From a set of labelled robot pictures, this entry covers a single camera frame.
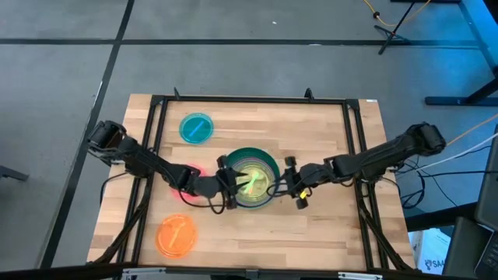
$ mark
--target orange plastic lid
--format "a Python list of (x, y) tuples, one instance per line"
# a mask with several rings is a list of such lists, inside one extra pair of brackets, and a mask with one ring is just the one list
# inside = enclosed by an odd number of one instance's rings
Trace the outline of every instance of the orange plastic lid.
[(171, 215), (157, 229), (156, 248), (164, 257), (183, 257), (190, 252), (195, 241), (197, 229), (187, 215)]

